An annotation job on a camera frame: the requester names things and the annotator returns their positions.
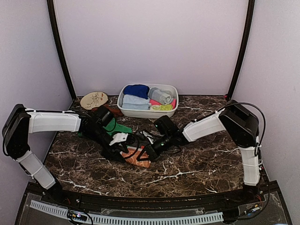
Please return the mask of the orange bunny pattern towel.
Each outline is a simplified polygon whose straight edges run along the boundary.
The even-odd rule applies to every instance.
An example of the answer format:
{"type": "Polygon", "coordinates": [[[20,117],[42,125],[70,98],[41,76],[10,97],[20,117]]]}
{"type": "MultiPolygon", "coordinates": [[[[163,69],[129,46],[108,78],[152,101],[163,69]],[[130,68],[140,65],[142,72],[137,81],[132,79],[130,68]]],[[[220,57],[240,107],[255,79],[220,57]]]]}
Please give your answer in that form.
{"type": "Polygon", "coordinates": [[[133,165],[136,165],[136,166],[139,166],[139,167],[144,167],[144,168],[149,168],[150,167],[151,161],[138,162],[136,160],[137,152],[138,152],[138,151],[135,152],[136,147],[128,146],[127,150],[128,150],[128,153],[125,153],[125,152],[122,152],[122,151],[120,152],[120,154],[122,155],[122,157],[125,159],[125,161],[127,163],[130,163],[130,164],[133,164],[133,165]]]}

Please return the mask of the brown towel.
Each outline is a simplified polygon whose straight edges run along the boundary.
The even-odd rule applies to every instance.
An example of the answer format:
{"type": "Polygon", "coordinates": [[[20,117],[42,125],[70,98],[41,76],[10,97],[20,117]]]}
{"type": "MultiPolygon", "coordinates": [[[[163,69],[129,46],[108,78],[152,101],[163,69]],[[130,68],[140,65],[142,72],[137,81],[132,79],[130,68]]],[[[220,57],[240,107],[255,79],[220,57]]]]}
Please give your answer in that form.
{"type": "Polygon", "coordinates": [[[114,115],[114,117],[122,117],[122,116],[124,116],[124,114],[121,112],[121,110],[120,109],[117,109],[117,108],[111,108],[108,104],[105,104],[105,105],[103,105],[105,108],[107,108],[108,110],[110,110],[112,113],[113,113],[113,115],[114,115]]]}

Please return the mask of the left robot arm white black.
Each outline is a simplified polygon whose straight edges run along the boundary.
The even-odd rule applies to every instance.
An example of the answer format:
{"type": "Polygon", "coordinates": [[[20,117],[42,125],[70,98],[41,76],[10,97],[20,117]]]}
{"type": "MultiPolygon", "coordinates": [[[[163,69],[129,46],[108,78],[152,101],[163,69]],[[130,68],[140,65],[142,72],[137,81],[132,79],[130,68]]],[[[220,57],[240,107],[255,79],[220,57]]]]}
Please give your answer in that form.
{"type": "Polygon", "coordinates": [[[106,126],[114,118],[106,107],[100,106],[92,115],[78,114],[73,111],[43,111],[25,108],[17,104],[13,108],[3,129],[3,153],[11,157],[34,179],[55,204],[66,201],[66,193],[54,175],[31,151],[29,135],[43,132],[81,133],[102,146],[101,155],[108,159],[124,162],[114,138],[106,126]]]}

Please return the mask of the green microfibre towel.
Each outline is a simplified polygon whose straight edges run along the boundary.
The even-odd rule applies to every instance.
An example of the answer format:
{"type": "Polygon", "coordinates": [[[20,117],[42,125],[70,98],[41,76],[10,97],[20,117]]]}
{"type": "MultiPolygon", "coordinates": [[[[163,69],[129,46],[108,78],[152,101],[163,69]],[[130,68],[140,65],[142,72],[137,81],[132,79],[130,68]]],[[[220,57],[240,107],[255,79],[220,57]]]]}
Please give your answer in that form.
{"type": "Polygon", "coordinates": [[[87,136],[89,133],[95,135],[97,130],[100,130],[100,132],[105,131],[110,136],[116,133],[132,133],[132,128],[119,124],[116,119],[112,119],[106,126],[89,119],[82,119],[78,132],[87,136]]]}

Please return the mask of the round beige embroidered cloth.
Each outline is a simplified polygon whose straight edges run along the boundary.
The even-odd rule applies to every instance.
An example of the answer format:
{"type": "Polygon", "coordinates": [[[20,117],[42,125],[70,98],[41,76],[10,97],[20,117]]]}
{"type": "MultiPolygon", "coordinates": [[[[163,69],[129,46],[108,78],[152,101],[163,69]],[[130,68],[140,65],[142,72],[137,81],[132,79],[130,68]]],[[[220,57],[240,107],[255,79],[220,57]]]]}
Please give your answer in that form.
{"type": "Polygon", "coordinates": [[[108,101],[108,96],[101,91],[91,92],[85,95],[81,101],[80,105],[85,110],[92,110],[93,108],[100,107],[108,101]]]}

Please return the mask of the light blue rolled towel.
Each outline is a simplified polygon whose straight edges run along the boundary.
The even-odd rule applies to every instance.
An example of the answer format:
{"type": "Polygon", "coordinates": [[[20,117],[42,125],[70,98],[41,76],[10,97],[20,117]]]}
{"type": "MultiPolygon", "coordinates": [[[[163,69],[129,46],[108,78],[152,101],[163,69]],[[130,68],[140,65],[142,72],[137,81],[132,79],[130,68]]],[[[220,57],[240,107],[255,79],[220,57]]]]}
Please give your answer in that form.
{"type": "Polygon", "coordinates": [[[133,110],[148,110],[150,107],[150,100],[137,97],[134,95],[124,95],[122,108],[133,110]]]}

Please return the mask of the yellow green rolled towel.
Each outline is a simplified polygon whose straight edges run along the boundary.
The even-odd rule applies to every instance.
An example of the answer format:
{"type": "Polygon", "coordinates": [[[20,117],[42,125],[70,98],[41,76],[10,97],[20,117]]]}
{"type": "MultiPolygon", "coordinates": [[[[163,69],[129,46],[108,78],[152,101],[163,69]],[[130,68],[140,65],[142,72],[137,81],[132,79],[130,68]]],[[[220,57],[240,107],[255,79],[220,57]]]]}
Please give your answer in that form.
{"type": "Polygon", "coordinates": [[[153,111],[171,111],[171,110],[173,110],[173,106],[172,105],[152,105],[150,107],[150,110],[153,110],[153,111]]]}

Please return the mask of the grey plastic basin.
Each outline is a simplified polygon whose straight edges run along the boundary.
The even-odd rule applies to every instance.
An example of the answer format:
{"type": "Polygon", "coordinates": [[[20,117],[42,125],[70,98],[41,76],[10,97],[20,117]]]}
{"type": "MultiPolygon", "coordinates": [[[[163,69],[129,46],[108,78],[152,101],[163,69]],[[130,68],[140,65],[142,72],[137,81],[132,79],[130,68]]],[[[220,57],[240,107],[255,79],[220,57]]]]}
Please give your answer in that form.
{"type": "Polygon", "coordinates": [[[125,116],[135,117],[135,118],[158,119],[164,115],[167,115],[168,117],[172,117],[174,115],[175,111],[177,110],[178,104],[179,104],[179,95],[178,95],[177,89],[171,85],[165,85],[165,84],[143,84],[143,85],[146,85],[149,88],[157,87],[157,88],[161,89],[162,91],[169,93],[174,99],[176,99],[176,107],[173,108],[173,110],[171,110],[171,111],[153,111],[153,110],[150,110],[150,107],[152,105],[150,105],[148,110],[133,110],[133,109],[122,108],[122,102],[123,102],[123,97],[124,97],[123,90],[127,86],[126,85],[121,90],[119,97],[118,97],[118,102],[117,102],[117,106],[121,110],[121,112],[125,116]]]}

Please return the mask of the pink rolled towel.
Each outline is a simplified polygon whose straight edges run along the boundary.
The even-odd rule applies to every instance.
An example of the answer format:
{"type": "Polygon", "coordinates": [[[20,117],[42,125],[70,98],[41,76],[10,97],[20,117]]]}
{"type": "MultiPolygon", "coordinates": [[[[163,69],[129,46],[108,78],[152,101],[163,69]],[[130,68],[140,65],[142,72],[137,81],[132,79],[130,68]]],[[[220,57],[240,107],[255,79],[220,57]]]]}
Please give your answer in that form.
{"type": "MultiPolygon", "coordinates": [[[[151,105],[161,105],[161,103],[159,103],[159,102],[157,102],[153,99],[150,99],[150,104],[151,105]]],[[[171,105],[172,105],[173,108],[176,107],[176,99],[173,99],[173,101],[171,102],[171,105]]]]}

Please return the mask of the dark blue rolled towel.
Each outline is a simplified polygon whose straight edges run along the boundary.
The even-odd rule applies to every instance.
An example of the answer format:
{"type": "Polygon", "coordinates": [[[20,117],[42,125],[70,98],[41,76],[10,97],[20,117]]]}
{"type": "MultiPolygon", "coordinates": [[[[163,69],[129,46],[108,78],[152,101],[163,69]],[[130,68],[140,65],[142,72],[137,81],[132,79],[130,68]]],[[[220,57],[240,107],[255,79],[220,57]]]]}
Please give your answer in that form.
{"type": "Polygon", "coordinates": [[[123,94],[147,99],[149,90],[150,88],[143,84],[127,85],[123,90],[123,94]]]}

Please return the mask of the small electronics board with leds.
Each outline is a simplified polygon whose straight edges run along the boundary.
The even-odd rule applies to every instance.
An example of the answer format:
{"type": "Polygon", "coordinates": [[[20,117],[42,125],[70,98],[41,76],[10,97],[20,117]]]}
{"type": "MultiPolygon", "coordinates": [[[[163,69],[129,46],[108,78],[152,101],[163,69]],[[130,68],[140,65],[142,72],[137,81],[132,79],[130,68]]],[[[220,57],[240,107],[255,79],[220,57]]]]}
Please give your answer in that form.
{"type": "Polygon", "coordinates": [[[88,219],[88,217],[84,213],[73,211],[73,210],[69,210],[67,212],[67,218],[70,219],[71,221],[76,221],[76,222],[86,222],[88,219]]]}

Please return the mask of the left black frame post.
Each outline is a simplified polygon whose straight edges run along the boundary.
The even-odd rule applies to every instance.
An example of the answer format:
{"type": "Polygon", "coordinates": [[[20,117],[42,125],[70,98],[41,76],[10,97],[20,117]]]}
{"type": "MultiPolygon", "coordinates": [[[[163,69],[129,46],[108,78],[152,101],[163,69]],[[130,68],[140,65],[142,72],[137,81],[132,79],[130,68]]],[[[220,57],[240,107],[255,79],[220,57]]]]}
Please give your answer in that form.
{"type": "Polygon", "coordinates": [[[46,3],[47,3],[48,14],[49,14],[49,19],[50,19],[50,24],[52,29],[52,35],[56,46],[57,55],[59,57],[60,66],[63,72],[63,76],[67,85],[68,92],[71,96],[71,99],[74,101],[77,98],[77,96],[71,81],[71,76],[68,70],[67,61],[65,58],[62,42],[60,39],[59,27],[56,18],[55,8],[54,8],[54,1],[47,0],[46,3]]]}

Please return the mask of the black frame post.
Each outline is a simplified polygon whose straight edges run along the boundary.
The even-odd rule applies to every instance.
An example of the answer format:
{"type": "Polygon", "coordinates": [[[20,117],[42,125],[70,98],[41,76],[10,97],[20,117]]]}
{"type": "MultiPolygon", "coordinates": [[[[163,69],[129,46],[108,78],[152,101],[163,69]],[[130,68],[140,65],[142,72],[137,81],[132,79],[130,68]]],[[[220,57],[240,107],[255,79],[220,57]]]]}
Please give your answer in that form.
{"type": "Polygon", "coordinates": [[[71,99],[74,101],[77,98],[77,96],[71,81],[71,76],[68,70],[67,61],[65,58],[62,42],[60,39],[59,27],[56,18],[55,8],[54,8],[54,1],[47,0],[46,3],[47,3],[48,14],[49,14],[49,19],[50,19],[50,24],[52,29],[52,35],[56,46],[57,55],[59,57],[60,66],[63,72],[63,76],[67,85],[68,92],[71,96],[71,99]]]}
{"type": "Polygon", "coordinates": [[[251,24],[252,24],[252,20],[253,20],[254,8],[255,8],[255,0],[249,0],[248,6],[247,6],[247,13],[246,13],[243,35],[242,35],[240,49],[239,49],[239,54],[237,57],[235,69],[234,69],[234,72],[232,75],[232,80],[231,80],[228,92],[225,95],[226,101],[229,101],[232,99],[237,82],[238,82],[238,78],[240,75],[240,71],[242,68],[244,56],[245,56],[247,45],[248,45],[248,39],[249,39],[251,24]]]}

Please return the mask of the black front table rail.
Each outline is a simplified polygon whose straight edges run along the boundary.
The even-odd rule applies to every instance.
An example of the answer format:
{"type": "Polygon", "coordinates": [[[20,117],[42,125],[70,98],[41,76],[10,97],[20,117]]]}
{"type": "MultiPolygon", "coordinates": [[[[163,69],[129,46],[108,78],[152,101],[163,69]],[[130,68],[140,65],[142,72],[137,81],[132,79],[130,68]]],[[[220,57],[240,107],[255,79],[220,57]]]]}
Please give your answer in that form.
{"type": "Polygon", "coordinates": [[[191,208],[203,208],[206,211],[227,211],[242,205],[249,208],[259,202],[262,202],[266,209],[281,207],[278,184],[272,181],[269,185],[262,185],[261,187],[263,191],[261,197],[255,197],[252,200],[241,200],[242,190],[240,189],[217,194],[169,198],[115,197],[63,190],[65,199],[60,205],[86,212],[99,212],[103,209],[163,211],[191,208]]]}

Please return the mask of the right black frame post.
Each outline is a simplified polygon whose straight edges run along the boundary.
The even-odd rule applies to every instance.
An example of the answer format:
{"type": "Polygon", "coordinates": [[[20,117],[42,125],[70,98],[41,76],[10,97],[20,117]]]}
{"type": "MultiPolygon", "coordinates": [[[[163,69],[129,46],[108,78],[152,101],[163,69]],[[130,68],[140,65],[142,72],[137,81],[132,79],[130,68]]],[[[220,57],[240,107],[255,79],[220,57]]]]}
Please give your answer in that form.
{"type": "Polygon", "coordinates": [[[246,13],[243,35],[242,35],[240,49],[239,49],[239,54],[237,57],[235,69],[234,69],[234,72],[232,75],[232,80],[231,80],[228,92],[225,95],[226,101],[229,101],[232,99],[237,82],[238,82],[238,78],[240,75],[240,71],[242,68],[244,56],[245,56],[247,45],[248,45],[248,39],[249,39],[251,24],[252,24],[252,20],[253,20],[254,8],[255,8],[255,0],[249,0],[248,6],[247,6],[247,13],[246,13]]]}

